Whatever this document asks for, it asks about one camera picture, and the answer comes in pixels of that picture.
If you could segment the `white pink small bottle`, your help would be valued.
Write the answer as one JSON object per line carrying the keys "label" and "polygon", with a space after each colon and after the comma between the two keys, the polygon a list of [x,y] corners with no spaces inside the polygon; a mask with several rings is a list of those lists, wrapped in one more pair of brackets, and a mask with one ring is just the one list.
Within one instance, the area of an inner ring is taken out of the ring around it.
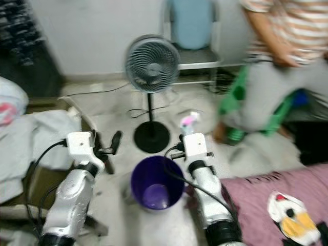
{"label": "white pink small bottle", "polygon": [[182,114],[182,119],[180,120],[180,129],[183,136],[197,133],[196,124],[199,122],[200,113],[195,111],[187,111]]}

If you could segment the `beige laundry basket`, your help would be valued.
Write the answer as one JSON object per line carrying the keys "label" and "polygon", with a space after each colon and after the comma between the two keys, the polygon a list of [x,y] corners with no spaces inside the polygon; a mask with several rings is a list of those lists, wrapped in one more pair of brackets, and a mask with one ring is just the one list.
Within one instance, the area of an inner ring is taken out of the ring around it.
{"label": "beige laundry basket", "polygon": [[[68,112],[76,112],[77,117],[81,119],[83,132],[91,132],[92,129],[96,129],[100,133],[95,122],[77,105],[72,97],[60,97],[56,105],[58,107],[66,105]],[[95,183],[101,171],[105,171],[107,174],[115,173],[112,158],[109,160],[111,169],[105,167],[103,170],[99,170],[95,177]],[[35,232],[37,232],[37,237],[39,238],[43,223],[45,223],[47,216],[51,215],[51,207],[56,200],[58,187],[60,183],[67,178],[74,167],[73,162],[72,167],[67,171],[50,171],[44,167],[31,167],[30,173],[24,180],[24,192],[20,197],[22,199],[21,203],[18,203],[17,198],[3,203],[0,211],[1,218],[10,222],[21,220],[32,223]],[[93,197],[94,187],[92,188],[91,201]],[[108,233],[107,225],[98,222],[98,220],[88,214],[91,201],[88,206],[84,225],[80,228],[79,234],[87,228],[88,230],[98,233],[100,236],[106,236]]]}

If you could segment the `purple cartoon print blanket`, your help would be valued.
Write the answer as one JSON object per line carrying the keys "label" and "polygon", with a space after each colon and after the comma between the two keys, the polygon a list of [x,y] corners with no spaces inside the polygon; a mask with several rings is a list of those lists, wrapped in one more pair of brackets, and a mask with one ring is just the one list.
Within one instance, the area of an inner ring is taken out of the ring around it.
{"label": "purple cartoon print blanket", "polygon": [[328,246],[328,166],[219,180],[246,246]]}

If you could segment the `purple plastic bin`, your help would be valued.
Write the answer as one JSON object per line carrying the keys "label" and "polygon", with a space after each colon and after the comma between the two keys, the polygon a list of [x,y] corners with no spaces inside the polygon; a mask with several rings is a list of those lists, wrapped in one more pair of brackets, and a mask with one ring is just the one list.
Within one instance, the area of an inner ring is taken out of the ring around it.
{"label": "purple plastic bin", "polygon": [[130,178],[133,198],[143,208],[162,211],[181,199],[187,183],[182,169],[168,157],[152,155],[136,164]]}

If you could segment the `green plastic stool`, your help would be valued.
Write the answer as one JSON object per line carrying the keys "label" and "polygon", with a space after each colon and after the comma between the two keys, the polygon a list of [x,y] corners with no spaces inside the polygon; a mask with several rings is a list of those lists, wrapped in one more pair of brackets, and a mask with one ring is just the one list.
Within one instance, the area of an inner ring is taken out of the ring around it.
{"label": "green plastic stool", "polygon": [[[238,75],[233,80],[230,90],[220,103],[219,115],[223,116],[241,108],[243,105],[244,96],[246,95],[245,82],[248,78],[248,73],[248,66],[243,66],[240,68]],[[284,99],[279,106],[277,106],[277,109],[269,119],[267,127],[260,131],[260,134],[270,136],[276,133],[281,127],[283,121],[286,119],[286,115],[288,115],[290,110],[304,105],[307,105],[307,96],[303,90],[298,90],[292,94],[289,94],[289,96],[286,97],[286,99]],[[232,146],[240,143],[240,141],[242,141],[247,135],[244,131],[234,128],[227,128],[225,132],[225,140],[228,145]]]}

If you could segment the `white bag with red print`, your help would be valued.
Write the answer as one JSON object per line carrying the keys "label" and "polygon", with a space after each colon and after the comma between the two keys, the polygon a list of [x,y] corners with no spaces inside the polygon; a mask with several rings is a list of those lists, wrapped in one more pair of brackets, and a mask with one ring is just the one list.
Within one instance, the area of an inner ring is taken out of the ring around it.
{"label": "white bag with red print", "polygon": [[27,93],[11,80],[1,77],[0,82],[0,127],[10,125],[25,114],[29,98]]}

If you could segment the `grey standing fan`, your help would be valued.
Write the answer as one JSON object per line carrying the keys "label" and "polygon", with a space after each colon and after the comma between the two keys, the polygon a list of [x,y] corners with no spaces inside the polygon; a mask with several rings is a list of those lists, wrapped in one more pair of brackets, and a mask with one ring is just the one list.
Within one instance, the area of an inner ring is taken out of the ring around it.
{"label": "grey standing fan", "polygon": [[168,146],[171,133],[155,120],[155,93],[169,89],[179,77],[180,54],[169,40],[146,34],[134,40],[127,49],[125,75],[135,89],[146,94],[148,121],[136,127],[134,143],[147,154],[157,154]]}

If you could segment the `white laundry cloth pile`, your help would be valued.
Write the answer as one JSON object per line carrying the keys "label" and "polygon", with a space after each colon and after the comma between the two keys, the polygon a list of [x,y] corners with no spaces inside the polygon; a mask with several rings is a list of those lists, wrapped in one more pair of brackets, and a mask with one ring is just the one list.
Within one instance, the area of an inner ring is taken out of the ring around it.
{"label": "white laundry cloth pile", "polygon": [[28,113],[0,128],[0,198],[4,203],[23,192],[28,167],[69,133],[81,131],[81,119],[65,110]]}

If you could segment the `metal chair with blue back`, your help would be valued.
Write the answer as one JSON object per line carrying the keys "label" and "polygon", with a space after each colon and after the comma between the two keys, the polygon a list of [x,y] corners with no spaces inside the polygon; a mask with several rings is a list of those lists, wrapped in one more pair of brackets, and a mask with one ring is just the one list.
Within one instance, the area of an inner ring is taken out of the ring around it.
{"label": "metal chair with blue back", "polygon": [[216,92],[219,13],[215,0],[166,0],[162,24],[169,25],[170,40],[180,54],[181,70],[208,70],[209,79],[198,80]]}

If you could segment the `person in striped shirt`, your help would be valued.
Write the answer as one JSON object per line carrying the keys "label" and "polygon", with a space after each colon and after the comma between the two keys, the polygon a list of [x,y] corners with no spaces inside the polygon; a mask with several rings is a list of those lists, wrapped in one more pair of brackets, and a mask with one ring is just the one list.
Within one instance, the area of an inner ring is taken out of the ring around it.
{"label": "person in striped shirt", "polygon": [[241,108],[223,116],[213,131],[219,143],[227,130],[256,133],[295,91],[309,104],[289,121],[328,121],[328,0],[240,0],[254,39]]}

